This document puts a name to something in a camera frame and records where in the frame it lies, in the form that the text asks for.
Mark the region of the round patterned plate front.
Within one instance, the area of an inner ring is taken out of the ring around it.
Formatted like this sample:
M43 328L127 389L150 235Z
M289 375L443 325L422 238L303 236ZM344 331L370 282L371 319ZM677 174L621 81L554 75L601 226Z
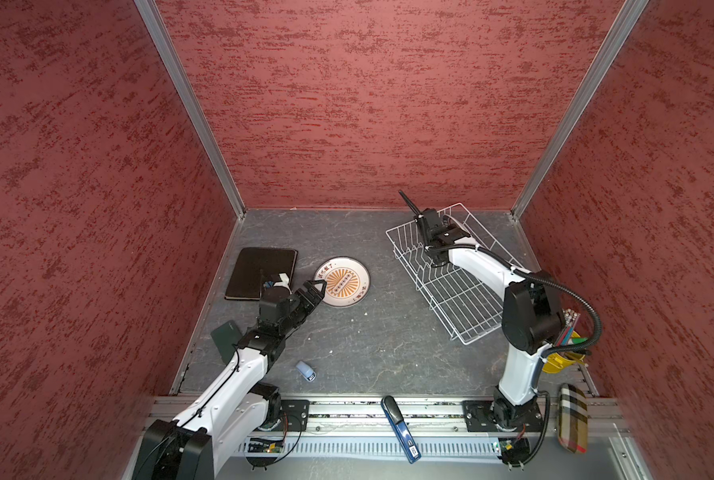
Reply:
M324 302L332 307L350 307L364 299L370 288L367 268L351 257L335 257L322 264L314 274L324 280Z

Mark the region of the dark brown square plate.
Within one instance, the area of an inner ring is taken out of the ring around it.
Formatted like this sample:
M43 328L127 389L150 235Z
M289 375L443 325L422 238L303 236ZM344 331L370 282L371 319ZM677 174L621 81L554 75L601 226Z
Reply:
M255 301L264 286L284 273L293 277L298 252L287 248L245 247L240 250L225 290L225 300Z

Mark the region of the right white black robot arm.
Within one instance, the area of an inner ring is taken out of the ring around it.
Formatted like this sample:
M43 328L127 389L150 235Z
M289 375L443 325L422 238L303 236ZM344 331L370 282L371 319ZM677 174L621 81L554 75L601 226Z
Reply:
M509 349L492 412L500 429L513 431L534 408L544 353L565 324L559 295L543 284L551 276L521 269L434 209L412 207L411 211L424 253L435 266L452 264L463 269L502 300L501 331Z

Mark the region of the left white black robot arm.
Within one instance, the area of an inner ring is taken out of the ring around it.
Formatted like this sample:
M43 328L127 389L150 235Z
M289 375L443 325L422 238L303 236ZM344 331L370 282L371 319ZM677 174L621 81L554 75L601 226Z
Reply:
M131 477L213 479L254 430L281 421L279 389L263 379L326 291L325 280L311 280L293 292L284 276L265 289L256 325L233 346L222 373L172 420L145 431Z

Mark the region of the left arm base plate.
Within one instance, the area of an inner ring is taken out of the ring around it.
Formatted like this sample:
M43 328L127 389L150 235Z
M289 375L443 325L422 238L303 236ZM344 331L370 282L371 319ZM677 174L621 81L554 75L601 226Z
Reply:
M259 427L263 432L305 431L311 402L301 399L277 399L269 403L267 417Z

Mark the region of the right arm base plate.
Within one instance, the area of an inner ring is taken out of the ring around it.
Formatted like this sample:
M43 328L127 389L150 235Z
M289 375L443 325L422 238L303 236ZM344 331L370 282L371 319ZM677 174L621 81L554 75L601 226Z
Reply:
M543 414L536 399L515 406L508 400L464 400L463 417L468 432L539 432Z

